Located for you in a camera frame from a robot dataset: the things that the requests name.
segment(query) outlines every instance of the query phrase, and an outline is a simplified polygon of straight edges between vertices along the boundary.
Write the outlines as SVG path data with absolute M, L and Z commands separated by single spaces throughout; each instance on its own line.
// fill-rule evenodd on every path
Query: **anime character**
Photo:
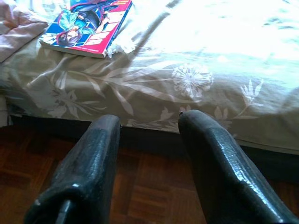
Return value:
M 109 22 L 108 12 L 117 6 L 110 4 L 117 0 L 102 0 L 96 3 L 80 3 L 63 9 L 58 19 L 64 30 L 57 35 L 57 44 L 64 47 L 75 45 L 84 34 L 96 34 L 105 29 Z

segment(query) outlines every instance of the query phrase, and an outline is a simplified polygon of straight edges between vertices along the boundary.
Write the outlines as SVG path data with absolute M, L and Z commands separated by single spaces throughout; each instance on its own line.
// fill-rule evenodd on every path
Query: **wooden floor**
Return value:
M 0 129 L 0 224 L 21 224 L 75 141 L 22 127 Z M 299 216 L 299 185 L 271 182 Z M 111 205 L 112 224 L 205 224 L 189 164 L 121 148 Z

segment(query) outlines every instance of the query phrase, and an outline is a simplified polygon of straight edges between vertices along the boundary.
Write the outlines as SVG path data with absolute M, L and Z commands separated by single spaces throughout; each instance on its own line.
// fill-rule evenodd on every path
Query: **bedsheet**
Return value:
M 242 145 L 299 154 L 297 0 L 135 0 L 117 39 L 136 50 L 95 59 L 37 39 L 0 65 L 17 114 L 178 132 L 198 109 Z

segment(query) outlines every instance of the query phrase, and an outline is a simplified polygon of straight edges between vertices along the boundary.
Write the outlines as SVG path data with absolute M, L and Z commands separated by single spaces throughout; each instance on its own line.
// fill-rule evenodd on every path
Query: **dandelion pattern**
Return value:
M 202 97 L 203 91 L 208 91 L 213 84 L 213 75 L 206 66 L 184 64 L 172 73 L 175 91 L 182 96 L 191 98 Z

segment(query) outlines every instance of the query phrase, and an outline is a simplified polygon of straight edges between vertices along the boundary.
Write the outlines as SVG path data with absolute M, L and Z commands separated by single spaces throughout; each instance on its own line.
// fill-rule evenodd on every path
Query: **book cover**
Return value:
M 131 0 L 71 0 L 40 37 L 44 47 L 104 58 Z

